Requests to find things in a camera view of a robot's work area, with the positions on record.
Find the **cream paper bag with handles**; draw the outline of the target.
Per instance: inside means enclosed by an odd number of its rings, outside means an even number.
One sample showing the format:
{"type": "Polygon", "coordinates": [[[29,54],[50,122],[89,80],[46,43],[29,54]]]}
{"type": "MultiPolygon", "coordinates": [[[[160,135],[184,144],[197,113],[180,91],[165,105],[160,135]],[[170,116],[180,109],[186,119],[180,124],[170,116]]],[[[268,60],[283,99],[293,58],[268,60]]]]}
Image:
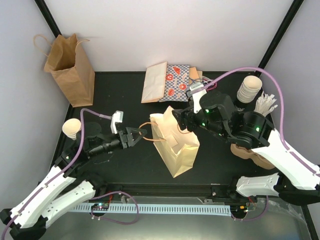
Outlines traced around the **cream paper bag with handles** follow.
{"type": "Polygon", "coordinates": [[[152,138],[144,139],[153,142],[171,176],[176,178],[193,168],[200,142],[193,132],[180,129],[173,110],[168,106],[164,113],[152,113],[149,122],[140,127],[151,125],[152,138]]]}

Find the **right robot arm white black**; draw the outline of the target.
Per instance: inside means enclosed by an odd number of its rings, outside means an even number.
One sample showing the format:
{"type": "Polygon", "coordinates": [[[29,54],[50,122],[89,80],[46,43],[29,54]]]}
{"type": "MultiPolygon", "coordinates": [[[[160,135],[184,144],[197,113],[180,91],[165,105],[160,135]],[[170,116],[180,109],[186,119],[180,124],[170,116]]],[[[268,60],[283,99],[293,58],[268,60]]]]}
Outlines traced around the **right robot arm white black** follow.
{"type": "Polygon", "coordinates": [[[217,90],[192,100],[185,109],[172,110],[172,114],[181,130],[204,128],[219,139],[262,156],[279,170],[272,175],[240,177],[227,189],[230,200],[275,196],[296,206],[319,203],[320,167],[281,141],[274,124],[262,114],[238,112],[231,97],[217,90]]]}

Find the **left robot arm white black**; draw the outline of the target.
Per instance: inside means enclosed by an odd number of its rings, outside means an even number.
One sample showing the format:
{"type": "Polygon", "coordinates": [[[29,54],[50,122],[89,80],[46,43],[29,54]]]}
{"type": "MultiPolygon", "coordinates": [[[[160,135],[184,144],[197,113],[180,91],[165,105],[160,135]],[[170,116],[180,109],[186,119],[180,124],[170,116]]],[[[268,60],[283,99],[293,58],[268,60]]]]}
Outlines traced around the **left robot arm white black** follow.
{"type": "Polygon", "coordinates": [[[94,157],[136,145],[147,130],[126,127],[116,134],[102,134],[96,122],[84,124],[84,143],[76,139],[56,159],[45,179],[14,208],[0,212],[1,221],[14,240],[38,240],[58,218],[78,204],[90,199],[103,199],[107,182],[85,166],[94,157]]]}

